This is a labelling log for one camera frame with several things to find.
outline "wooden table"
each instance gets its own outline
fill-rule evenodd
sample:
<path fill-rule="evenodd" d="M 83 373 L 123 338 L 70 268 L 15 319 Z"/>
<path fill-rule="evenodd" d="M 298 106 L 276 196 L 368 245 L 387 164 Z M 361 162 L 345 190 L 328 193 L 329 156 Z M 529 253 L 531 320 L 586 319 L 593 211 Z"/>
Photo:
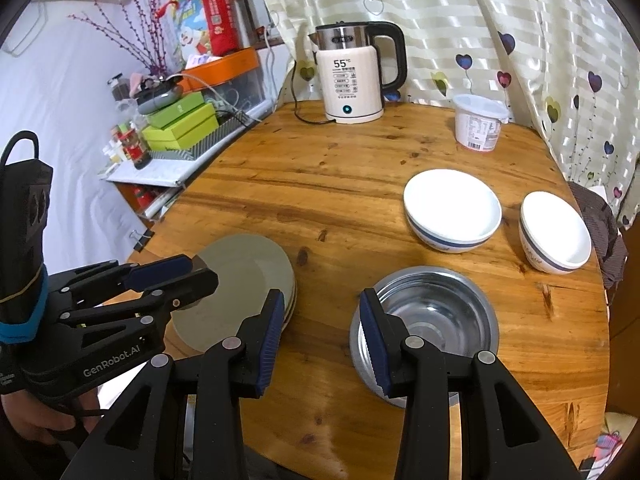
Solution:
<path fill-rule="evenodd" d="M 321 104 L 303 113 L 322 119 Z M 518 208 L 531 191 L 574 203 L 544 142 L 508 124 L 493 153 L 456 144 L 454 113 L 389 105 L 372 123 L 309 126 L 290 105 L 245 134 L 180 197 L 144 262 L 193 255 L 217 238 L 258 233 L 294 265 L 298 304 L 282 335 L 273 381 L 242 401 L 244 440 L 313 480 L 393 478 L 403 410 L 382 401 L 351 364 L 348 334 L 360 291 L 404 267 L 462 272 L 492 302 L 498 356 L 545 415 L 576 463 L 603 422 L 609 371 L 604 290 L 594 254 L 567 276 L 534 270 L 518 241 Z M 502 225 L 465 254 L 427 248 L 405 223 L 402 190 L 432 168 L 466 171 L 503 206 Z M 168 352 L 194 354 L 168 327 Z M 452 408 L 451 473 L 460 477 L 459 409 Z"/>

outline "electric kettle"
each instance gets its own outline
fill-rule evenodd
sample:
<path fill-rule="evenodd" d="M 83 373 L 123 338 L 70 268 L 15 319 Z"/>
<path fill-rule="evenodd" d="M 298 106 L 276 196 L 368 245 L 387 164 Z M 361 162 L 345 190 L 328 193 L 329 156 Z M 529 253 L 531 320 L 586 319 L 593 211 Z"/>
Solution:
<path fill-rule="evenodd" d="M 398 76 L 382 82 L 380 51 L 373 39 L 391 38 L 398 61 Z M 351 22 L 316 28 L 316 62 L 324 113 L 342 124 L 367 123 L 382 116 L 384 94 L 398 90 L 406 80 L 406 49 L 400 27 L 389 22 Z"/>

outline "green box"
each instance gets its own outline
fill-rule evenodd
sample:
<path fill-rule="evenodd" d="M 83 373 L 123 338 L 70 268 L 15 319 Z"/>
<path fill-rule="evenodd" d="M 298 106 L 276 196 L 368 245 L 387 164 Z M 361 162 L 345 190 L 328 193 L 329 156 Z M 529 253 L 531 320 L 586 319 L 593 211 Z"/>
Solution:
<path fill-rule="evenodd" d="M 149 124 L 153 127 L 162 129 L 203 103 L 204 99 L 202 98 L 202 94 L 200 92 L 193 92 L 176 101 L 174 104 L 149 114 L 146 116 L 146 120 L 149 121 Z"/>
<path fill-rule="evenodd" d="M 188 150 L 191 146 L 194 146 L 210 133 L 215 131 L 218 127 L 218 119 L 216 116 L 212 116 L 205 120 L 203 123 L 196 126 L 188 134 L 175 140 L 148 140 L 147 143 L 152 150 L 158 152 L 166 152 L 168 150 Z"/>
<path fill-rule="evenodd" d="M 211 103 L 200 105 L 200 107 L 188 112 L 186 115 L 183 115 L 162 129 L 153 126 L 146 127 L 142 130 L 142 135 L 147 142 L 150 140 L 178 140 L 193 130 L 198 124 L 202 124 L 215 114 L 216 111 Z"/>

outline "kettle handle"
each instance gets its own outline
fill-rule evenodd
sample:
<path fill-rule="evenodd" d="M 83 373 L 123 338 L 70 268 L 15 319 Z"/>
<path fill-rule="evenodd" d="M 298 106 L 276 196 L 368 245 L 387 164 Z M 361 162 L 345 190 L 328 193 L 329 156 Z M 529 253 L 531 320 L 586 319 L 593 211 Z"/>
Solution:
<path fill-rule="evenodd" d="M 388 36 L 396 46 L 396 62 L 398 63 L 398 76 L 391 83 L 382 85 L 382 93 L 398 90 L 406 81 L 406 47 L 404 46 L 404 34 L 402 29 L 391 22 L 367 23 L 367 35 L 373 43 L 376 36 Z"/>

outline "blue stripe on bowl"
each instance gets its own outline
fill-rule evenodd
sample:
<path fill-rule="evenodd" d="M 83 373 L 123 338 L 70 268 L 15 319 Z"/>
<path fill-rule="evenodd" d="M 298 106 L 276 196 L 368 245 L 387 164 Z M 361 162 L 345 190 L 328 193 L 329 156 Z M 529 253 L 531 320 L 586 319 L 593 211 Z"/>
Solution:
<path fill-rule="evenodd" d="M 420 234 L 422 236 L 424 236 L 425 238 L 428 238 L 429 240 L 433 240 L 434 242 L 440 244 L 440 245 L 444 245 L 447 247 L 456 247 L 456 248 L 471 248 L 471 247 L 478 247 L 478 245 L 482 245 L 486 240 L 482 240 L 481 242 L 474 242 L 472 244 L 457 244 L 455 242 L 449 242 L 447 240 L 441 240 L 440 238 L 436 238 L 435 236 L 433 236 L 432 234 L 428 233 L 427 231 L 425 231 L 424 229 L 422 229 L 418 224 L 416 224 L 413 219 L 407 215 L 406 216 L 407 221 L 409 222 L 409 224 L 411 224 L 411 226 L 416 230 L 416 231 L 420 231 Z"/>
<path fill-rule="evenodd" d="M 541 260 L 543 260 L 545 263 L 549 264 L 550 266 L 552 266 L 555 269 L 558 270 L 562 270 L 562 272 L 574 272 L 575 269 L 570 269 L 569 267 L 563 267 L 561 265 L 556 264 L 555 262 L 553 262 L 552 260 L 550 260 L 549 258 L 547 258 L 538 248 L 538 246 L 533 243 L 533 240 L 531 239 L 531 237 L 529 236 L 529 233 L 527 233 L 527 229 L 526 227 L 524 227 L 524 225 L 522 225 L 522 222 L 520 222 L 520 228 L 522 229 L 522 234 L 524 235 L 525 240 L 527 241 L 527 243 L 531 246 L 531 248 L 533 249 L 533 251 L 537 254 L 537 256 L 540 257 Z"/>

